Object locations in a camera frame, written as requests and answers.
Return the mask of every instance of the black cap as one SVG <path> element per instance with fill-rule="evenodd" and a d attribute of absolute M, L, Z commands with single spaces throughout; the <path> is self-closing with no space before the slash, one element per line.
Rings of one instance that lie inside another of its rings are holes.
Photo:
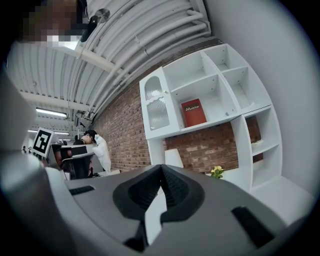
<path fill-rule="evenodd" d="M 92 137 L 94 143 L 97 143 L 95 140 L 95 136 L 97 135 L 97 132 L 95 130 L 86 130 L 84 135 L 87 135 L 87 134 L 89 134 L 89 136 Z"/>

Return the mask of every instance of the white lamp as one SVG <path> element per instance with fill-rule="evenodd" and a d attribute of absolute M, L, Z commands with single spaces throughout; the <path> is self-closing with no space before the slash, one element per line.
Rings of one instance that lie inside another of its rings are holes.
<path fill-rule="evenodd" d="M 166 150 L 164 152 L 164 157 L 166 165 L 180 168 L 184 167 L 177 148 Z"/>

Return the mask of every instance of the shelf compartment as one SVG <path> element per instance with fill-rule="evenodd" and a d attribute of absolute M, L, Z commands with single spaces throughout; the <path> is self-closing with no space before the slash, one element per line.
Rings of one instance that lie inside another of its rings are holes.
<path fill-rule="evenodd" d="M 228 44 L 222 44 L 203 50 L 222 72 L 225 70 L 247 66 L 246 61 Z"/>
<path fill-rule="evenodd" d="M 279 145 L 280 137 L 278 120 L 271 106 L 243 115 L 246 119 L 255 116 L 261 136 L 261 140 L 251 144 L 252 156 L 256 156 Z"/>
<path fill-rule="evenodd" d="M 217 74 L 215 66 L 201 52 L 180 58 L 163 71 L 170 91 Z"/>
<path fill-rule="evenodd" d="M 279 145 L 279 143 L 271 143 L 268 141 L 264 141 L 263 139 L 255 142 L 255 143 L 251 143 L 252 156 L 254 157 L 256 155 L 259 155 L 259 154 L 261 154 L 265 151 L 268 151 L 278 145 Z"/>
<path fill-rule="evenodd" d="M 253 163 L 252 187 L 266 183 L 281 173 L 279 145 L 264 151 L 263 160 Z"/>
<path fill-rule="evenodd" d="M 236 105 L 220 76 L 214 75 L 210 79 L 204 78 L 199 83 L 191 83 L 171 91 L 174 104 L 179 108 L 178 115 L 183 117 L 182 103 L 199 99 L 207 124 L 199 124 L 198 126 L 219 123 L 228 120 L 230 116 L 235 116 L 237 113 Z"/>
<path fill-rule="evenodd" d="M 230 85 L 241 109 L 260 108 L 270 105 L 264 85 L 248 66 L 223 71 L 222 75 Z"/>

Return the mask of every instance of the black slot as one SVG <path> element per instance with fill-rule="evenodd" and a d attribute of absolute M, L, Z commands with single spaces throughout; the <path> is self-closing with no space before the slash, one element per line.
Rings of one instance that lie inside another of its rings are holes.
<path fill-rule="evenodd" d="M 72 147 L 71 148 L 72 155 L 82 155 L 86 154 L 87 152 L 87 147 L 86 146 L 77 146 L 77 147 Z"/>
<path fill-rule="evenodd" d="M 71 195 L 75 196 L 75 195 L 79 195 L 82 193 L 86 193 L 89 191 L 95 190 L 93 186 L 82 186 L 82 187 L 77 187 L 77 188 L 73 188 L 73 189 L 69 189 Z"/>
<path fill-rule="evenodd" d="M 239 206 L 234 208 L 231 212 L 256 247 L 262 247 L 275 238 L 247 207 Z"/>

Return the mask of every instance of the white shelf unit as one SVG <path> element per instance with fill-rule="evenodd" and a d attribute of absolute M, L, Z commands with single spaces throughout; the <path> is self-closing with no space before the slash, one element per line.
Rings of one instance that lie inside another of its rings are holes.
<path fill-rule="evenodd" d="M 151 164 L 165 163 L 163 138 L 231 121 L 239 167 L 228 171 L 226 180 L 250 192 L 281 174 L 281 135 L 270 97 L 250 65 L 228 44 L 160 67 L 140 81 L 140 94 Z M 195 99 L 207 122 L 186 127 L 181 104 Z M 250 140 L 246 119 L 252 116 L 258 122 L 259 143 Z M 253 164 L 258 154 L 263 160 Z"/>

